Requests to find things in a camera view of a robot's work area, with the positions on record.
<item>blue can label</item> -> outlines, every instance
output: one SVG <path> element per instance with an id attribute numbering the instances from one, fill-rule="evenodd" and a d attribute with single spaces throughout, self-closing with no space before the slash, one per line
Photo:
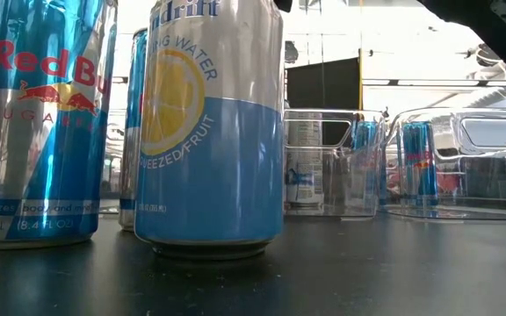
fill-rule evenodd
<path id="1" fill-rule="evenodd" d="M 280 231 L 282 24 L 266 4 L 174 0 L 152 10 L 135 219 L 140 237 L 250 241 Z M 264 40 L 256 40 L 261 34 Z M 238 40 L 243 36 L 254 40 L 250 46 Z"/>
<path id="2" fill-rule="evenodd" d="M 116 3 L 0 1 L 0 240 L 93 233 Z"/>

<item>transparent storage box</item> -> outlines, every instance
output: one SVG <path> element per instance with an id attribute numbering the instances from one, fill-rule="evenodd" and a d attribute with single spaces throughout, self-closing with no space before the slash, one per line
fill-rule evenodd
<path id="1" fill-rule="evenodd" d="M 371 218 L 384 119 L 377 111 L 285 110 L 285 212 Z"/>
<path id="2" fill-rule="evenodd" d="M 387 212 L 506 219 L 506 110 L 403 112 L 393 122 L 385 149 Z"/>

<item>aluminum can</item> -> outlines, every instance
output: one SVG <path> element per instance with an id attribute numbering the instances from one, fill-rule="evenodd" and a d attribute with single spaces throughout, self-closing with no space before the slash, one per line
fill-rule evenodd
<path id="1" fill-rule="evenodd" d="M 117 7 L 0 1 L 0 248 L 97 230 Z"/>
<path id="2" fill-rule="evenodd" d="M 378 206 L 380 142 L 378 124 L 376 122 L 354 122 L 352 128 L 352 169 L 350 198 L 345 202 L 348 206 L 360 208 L 361 215 L 374 214 Z"/>
<path id="3" fill-rule="evenodd" d="M 401 203 L 408 206 L 438 205 L 437 170 L 430 123 L 404 124 L 401 138 L 398 147 L 403 146 L 403 161 L 407 171 L 407 178 L 402 180 L 405 188 Z"/>
<path id="4" fill-rule="evenodd" d="M 128 78 L 128 107 L 124 129 L 124 151 L 120 171 L 119 224 L 127 231 L 134 230 L 134 209 L 138 184 L 138 160 L 140 159 L 141 103 L 146 70 L 146 45 L 148 29 L 134 34 L 132 63 Z"/>
<path id="5" fill-rule="evenodd" d="M 286 146 L 288 146 L 288 132 L 290 130 L 290 124 L 288 123 L 288 117 L 287 117 L 287 110 L 290 110 L 290 104 L 288 103 L 287 100 L 285 100 L 285 109 L 284 109 L 284 112 L 283 112 L 283 120 L 284 120 L 284 138 L 285 138 L 285 141 L 284 141 L 284 150 L 285 150 L 285 157 L 287 155 L 287 152 L 286 152 Z M 286 178 L 286 159 L 284 160 L 284 163 L 282 164 L 282 174 L 283 174 L 283 181 L 284 179 Z M 288 209 L 289 207 L 289 204 L 288 204 L 288 201 L 287 201 L 287 198 L 286 198 L 286 185 L 283 185 L 282 186 L 282 199 L 283 199 L 283 209 L 282 209 L 282 212 L 284 214 L 286 214 L 286 210 Z"/>
<path id="6" fill-rule="evenodd" d="M 292 208 L 319 209 L 323 204 L 322 114 L 291 111 L 288 118 L 292 148 L 286 151 L 286 200 Z"/>
<path id="7" fill-rule="evenodd" d="M 160 0 L 148 32 L 136 235 L 170 256 L 262 252 L 282 227 L 277 6 Z"/>
<path id="8" fill-rule="evenodd" d="M 379 151 L 379 209 L 386 211 L 387 205 L 387 157 L 386 145 L 383 145 Z"/>

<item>lemon graphic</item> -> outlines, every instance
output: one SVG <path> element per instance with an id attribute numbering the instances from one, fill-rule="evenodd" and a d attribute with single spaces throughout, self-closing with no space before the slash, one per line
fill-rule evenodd
<path id="1" fill-rule="evenodd" d="M 198 124 L 205 84 L 191 58 L 162 50 L 149 60 L 141 122 L 141 150 L 161 154 L 183 141 Z"/>

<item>black countertop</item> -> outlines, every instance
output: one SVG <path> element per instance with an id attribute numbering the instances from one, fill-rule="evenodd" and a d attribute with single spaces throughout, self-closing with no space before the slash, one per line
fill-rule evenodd
<path id="1" fill-rule="evenodd" d="M 0 251 L 0 315 L 506 315 L 506 224 L 287 219 L 264 255 L 163 259 L 92 242 Z"/>

